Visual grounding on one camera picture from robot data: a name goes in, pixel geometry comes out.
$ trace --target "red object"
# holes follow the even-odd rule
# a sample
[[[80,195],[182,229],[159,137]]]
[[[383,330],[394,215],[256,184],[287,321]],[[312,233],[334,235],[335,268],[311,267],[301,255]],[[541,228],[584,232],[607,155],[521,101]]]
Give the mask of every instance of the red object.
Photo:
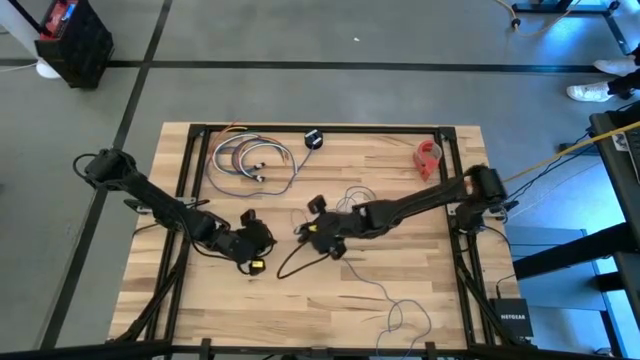
[[[66,27],[67,21],[69,19],[65,19],[65,15],[67,14],[67,10],[69,10],[69,6],[72,4],[75,6],[78,3],[78,0],[57,0],[55,5],[53,5],[53,9],[51,10],[51,14],[47,19],[44,27],[49,30],[51,35],[40,34],[40,40],[55,40],[60,37],[62,31]]]
[[[420,172],[423,181],[427,181],[431,173],[438,167],[442,149],[432,140],[423,141],[413,153],[413,163]]]

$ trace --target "black floor stripe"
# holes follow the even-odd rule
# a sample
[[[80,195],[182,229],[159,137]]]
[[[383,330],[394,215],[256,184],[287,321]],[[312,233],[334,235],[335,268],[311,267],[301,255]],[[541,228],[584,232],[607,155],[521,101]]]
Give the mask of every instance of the black floor stripe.
[[[616,42],[620,47],[620,51],[622,51],[622,53],[625,55],[629,55],[629,53],[631,52],[631,49],[629,49],[629,44],[627,43],[627,40],[624,38],[624,35],[622,35],[622,31],[618,27],[618,23],[616,23],[616,20],[613,18],[613,16],[605,16],[604,19],[607,22],[607,25],[609,25],[609,30],[611,30],[613,37],[616,39]]]
[[[100,220],[100,215],[102,214],[102,208],[104,207],[106,198],[107,192],[101,190],[96,191],[93,199],[91,199],[89,212],[84,219],[82,232],[78,239],[78,246],[73,253],[73,258],[71,259],[69,270],[67,271],[64,283],[62,284],[60,295],[58,296],[55,307],[53,308],[49,324],[47,325],[42,338],[42,343],[40,344],[41,350],[53,349],[56,346],[56,342],[60,336],[60,331],[64,325],[64,320],[67,317],[67,312],[69,311],[69,306],[73,300],[76,286],[78,285],[78,281],[80,281],[80,274],[82,273],[82,268],[84,267],[87,255],[89,254],[91,241],[93,240],[93,235],[96,232],[98,220]]]
[[[147,47],[144,60],[142,64],[139,65],[140,70],[138,71],[136,82],[133,86],[133,90],[131,91],[129,101],[127,102],[122,122],[120,123],[120,127],[118,128],[113,140],[113,147],[116,149],[122,149],[124,146],[124,141],[127,137],[127,133],[129,132],[129,128],[131,127],[131,121],[133,120],[133,116],[140,100],[140,95],[142,94],[142,89],[144,88],[147,75],[149,74],[149,69],[151,68],[151,60],[153,60],[158,48],[158,43],[160,42],[160,37],[162,36],[162,31],[164,30],[164,26],[167,22],[167,17],[171,10],[172,3],[173,0],[164,0],[164,3],[162,4],[162,9],[160,10],[160,15],[158,16],[158,21],[156,22],[156,27],[153,31],[153,35],[151,36],[151,40],[149,41],[149,46]],[[111,66],[112,64],[117,65],[113,67],[130,67],[134,65],[134,62],[112,61],[109,65]],[[84,220],[82,232],[78,240],[78,246],[73,253],[69,271],[66,274],[62,289],[60,290],[60,294],[56,300],[40,349],[52,349],[58,341],[60,331],[62,330],[64,320],[71,305],[71,300],[73,299],[73,295],[78,286],[82,268],[89,253],[93,235],[95,234],[98,226],[100,214],[102,213],[106,199],[106,191],[97,191],[91,200],[89,211]]]
[[[591,65],[504,65],[504,64],[423,64],[388,62],[318,61],[162,61],[151,63],[158,69],[296,69],[296,70],[390,70],[509,73],[596,73]]]
[[[156,27],[153,30],[153,35],[151,35],[149,47],[147,48],[147,52],[144,54],[142,67],[140,68],[140,72],[136,78],[136,83],[133,86],[133,91],[129,97],[127,108],[125,109],[124,116],[122,117],[122,122],[120,123],[118,131],[116,132],[116,137],[113,140],[113,147],[116,149],[122,149],[127,138],[127,134],[129,133],[129,128],[131,128],[131,121],[133,121],[133,116],[136,112],[136,108],[138,107],[138,102],[140,101],[140,95],[142,95],[142,89],[147,81],[151,62],[158,50],[158,44],[160,43],[160,38],[162,37],[164,26],[167,23],[167,17],[169,16],[172,4],[173,0],[164,0],[164,3],[162,4],[162,10],[160,11],[158,22],[156,22]]]

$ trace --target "wooden table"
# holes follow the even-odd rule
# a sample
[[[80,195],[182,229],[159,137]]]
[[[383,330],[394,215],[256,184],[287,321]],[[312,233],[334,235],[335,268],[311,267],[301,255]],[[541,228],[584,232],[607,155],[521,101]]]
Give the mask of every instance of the wooden table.
[[[160,135],[150,180],[170,194],[175,192],[189,125],[165,123]],[[486,164],[480,128],[458,126],[456,132],[463,169]],[[307,154],[301,133],[269,136],[289,147],[298,161]],[[275,273],[297,244],[293,226],[305,221],[294,209],[305,209],[314,196],[323,194],[332,206],[353,185],[371,188],[378,198],[395,199],[439,183],[439,176],[434,173],[425,185],[412,163],[412,152],[426,138],[420,134],[326,134],[325,145],[310,156],[292,187],[280,196],[239,199],[219,193],[205,180],[200,199],[211,199],[211,203],[202,209],[225,218],[235,228],[240,225],[239,216],[253,208],[278,244],[266,257],[267,270],[257,277],[242,275],[233,264],[205,258],[191,250],[175,344],[198,345],[208,337],[221,346],[374,348],[391,307],[379,288],[358,281],[344,262],[330,259],[285,280],[277,280]],[[224,175],[211,168],[216,184],[240,193],[275,191],[282,189],[291,176],[290,165],[283,165],[273,149],[255,151],[247,157],[247,164],[267,163],[267,168],[261,170],[268,179],[266,183]],[[446,147],[445,158],[447,164],[452,164]],[[230,164],[229,156],[223,156],[223,163]],[[362,277],[382,283],[392,298],[414,299],[429,312],[433,329],[420,342],[433,341],[438,349],[466,349],[445,220],[445,210],[437,208],[406,219],[375,240],[349,239],[345,258]],[[141,216],[138,226],[152,222],[151,217]],[[503,230],[495,220],[487,220],[487,225]],[[110,336],[122,333],[151,298],[165,235],[164,229],[155,227],[133,239]],[[477,246],[488,296],[495,296],[496,281],[513,274],[508,246],[490,231],[478,235]],[[318,257],[307,246],[287,269]],[[513,278],[503,281],[500,289],[504,297],[518,296]],[[473,300],[470,302],[476,337],[482,342],[479,310]],[[415,306],[405,304],[403,311],[405,325],[385,335],[381,347],[406,349],[413,338],[425,331],[427,319]]]

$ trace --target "shoe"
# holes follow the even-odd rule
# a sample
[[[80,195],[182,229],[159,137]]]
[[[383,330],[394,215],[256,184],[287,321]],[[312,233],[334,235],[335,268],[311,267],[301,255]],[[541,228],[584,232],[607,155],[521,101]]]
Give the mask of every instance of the shoe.
[[[589,85],[569,86],[567,95],[576,101],[591,102],[605,102],[613,97],[613,95],[609,95],[609,85],[606,81]]]
[[[593,63],[596,69],[605,72],[607,74],[625,76],[640,69],[640,66],[636,65],[632,58],[617,59],[617,60],[598,60]]]

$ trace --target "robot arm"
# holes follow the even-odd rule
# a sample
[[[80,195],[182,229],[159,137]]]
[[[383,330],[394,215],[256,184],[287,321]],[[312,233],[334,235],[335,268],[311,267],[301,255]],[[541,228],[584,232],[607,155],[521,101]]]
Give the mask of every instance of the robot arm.
[[[375,200],[352,207],[351,213],[326,211],[322,195],[307,205],[318,214],[295,232],[298,241],[310,241],[321,254],[339,259],[346,252],[345,238],[373,239],[398,226],[403,219],[433,208],[460,203],[455,210],[455,228],[475,233],[484,225],[482,214],[507,197],[497,172],[484,165],[469,168],[462,176],[449,179],[398,200]]]
[[[256,219],[254,210],[248,210],[240,217],[243,228],[232,231],[224,219],[208,211],[189,208],[150,183],[136,169],[133,157],[123,151],[101,150],[85,167],[84,174],[76,169],[79,159],[74,162],[76,174],[94,188],[129,193],[151,208],[160,225],[183,231],[190,241],[217,251],[237,264],[258,259],[276,243],[267,226]]]

